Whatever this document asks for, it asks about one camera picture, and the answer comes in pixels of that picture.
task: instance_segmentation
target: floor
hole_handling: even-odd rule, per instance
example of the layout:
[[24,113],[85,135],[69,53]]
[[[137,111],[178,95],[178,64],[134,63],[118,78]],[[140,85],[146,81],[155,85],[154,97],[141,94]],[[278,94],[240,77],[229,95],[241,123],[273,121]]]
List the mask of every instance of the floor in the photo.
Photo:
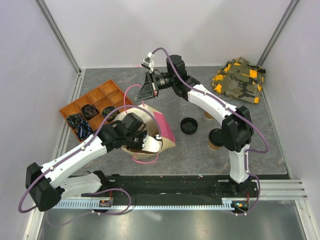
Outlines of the floor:
[[[217,66],[187,67],[188,74],[199,80],[208,90],[211,90],[212,77],[217,73]],[[96,88],[109,79],[113,79],[125,91],[132,84],[143,84],[144,68],[100,68],[87,69],[80,96]],[[139,88],[132,88],[128,97],[132,100]],[[224,95],[220,98],[235,106],[246,106],[251,113],[252,122],[265,135],[270,151],[266,154],[250,153],[249,169],[255,174],[286,174],[284,158],[274,132],[265,99],[259,104],[242,102]],[[156,163],[137,164],[131,156],[120,149],[99,157],[75,174],[84,171],[102,170],[104,174],[121,175],[198,175],[198,174],[228,174],[230,171],[229,154],[225,148],[213,151],[208,147],[208,134],[214,128],[219,128],[215,120],[207,120],[204,111],[196,105],[176,96],[172,89],[161,90],[159,97],[145,101],[146,104],[162,112],[166,117],[175,136],[176,147],[168,149],[159,155]],[[180,121],[185,117],[195,118],[198,122],[197,132],[185,135],[180,130]],[[71,133],[68,139],[67,151],[79,142]],[[257,134],[252,137],[251,148],[263,150],[265,146]]]
[[[45,213],[59,225],[88,210]],[[37,240],[306,240],[294,201],[261,201],[248,216],[214,210],[134,210],[86,215],[63,227],[42,222]]]

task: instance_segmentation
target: white panel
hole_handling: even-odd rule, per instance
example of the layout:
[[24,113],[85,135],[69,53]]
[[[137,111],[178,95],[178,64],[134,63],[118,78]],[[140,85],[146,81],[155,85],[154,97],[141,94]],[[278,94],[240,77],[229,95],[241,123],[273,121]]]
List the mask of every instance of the white panel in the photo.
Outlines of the white panel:
[[[45,0],[82,68],[135,67],[157,47],[189,66],[256,63],[290,0]],[[156,64],[165,65],[163,54]]]
[[18,240],[26,168],[52,159],[77,75],[33,0],[1,1],[0,11],[0,236]]
[[320,223],[320,2],[300,1],[265,62],[265,90],[289,171]]

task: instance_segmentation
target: beige bag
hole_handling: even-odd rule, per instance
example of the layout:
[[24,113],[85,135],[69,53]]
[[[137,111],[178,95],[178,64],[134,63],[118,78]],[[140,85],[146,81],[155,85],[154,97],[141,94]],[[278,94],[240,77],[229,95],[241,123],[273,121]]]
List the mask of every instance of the beige bag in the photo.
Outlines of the beige bag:
[[[154,109],[153,107],[150,107],[147,104],[144,104],[144,106],[141,104],[139,105],[139,107],[144,108],[149,113],[151,113],[160,125],[161,137],[162,137],[162,148],[160,149],[159,153],[162,153],[166,149],[175,147],[176,146],[175,137],[174,137],[174,134],[172,133],[172,130],[167,120],[165,119],[165,116],[161,112],[157,111],[156,109]],[[146,124],[144,129],[148,131],[149,136],[153,137],[158,134],[157,124],[147,113],[135,107],[127,109],[127,113],[128,114],[134,113],[143,120],[143,122]],[[118,114],[118,116],[116,116],[114,120],[121,121],[126,116],[127,113],[125,111],[121,112],[120,114]],[[136,151],[128,150],[126,147],[121,147],[121,149],[130,155],[134,155],[135,159],[146,159],[148,157],[157,155],[156,153],[136,152]]]

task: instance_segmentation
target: yellow and black fabric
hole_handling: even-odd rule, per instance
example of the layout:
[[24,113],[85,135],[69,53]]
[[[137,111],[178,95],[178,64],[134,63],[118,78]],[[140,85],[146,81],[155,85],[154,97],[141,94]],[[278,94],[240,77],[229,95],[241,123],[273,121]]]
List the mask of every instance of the yellow and black fabric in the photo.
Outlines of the yellow and black fabric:
[[212,79],[213,90],[219,94],[251,104],[259,103],[266,70],[242,57],[228,61]]

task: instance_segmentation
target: wooden tray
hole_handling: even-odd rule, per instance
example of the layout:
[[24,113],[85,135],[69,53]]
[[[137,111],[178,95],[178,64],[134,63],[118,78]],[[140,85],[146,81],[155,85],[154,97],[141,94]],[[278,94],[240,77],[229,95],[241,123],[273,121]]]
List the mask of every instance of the wooden tray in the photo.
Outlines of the wooden tray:
[[[78,114],[83,119],[85,119],[93,131],[96,131],[104,117],[102,116],[102,110],[106,107],[113,106],[115,108],[124,105],[124,92],[118,87],[117,84],[113,80],[108,80],[104,84],[96,87],[95,89],[91,90],[90,92],[86,93],[85,95],[79,97],[77,100],[71,102],[67,106],[60,109],[60,113],[62,114],[64,120],[68,123],[67,117],[71,114]],[[127,105],[132,105],[133,103],[130,101],[129,98],[126,97],[125,103]],[[99,111],[99,114],[95,117],[87,120],[83,113],[81,112],[81,108],[86,105],[94,105],[95,108]],[[77,137],[77,129],[73,129],[69,126],[71,131]]]

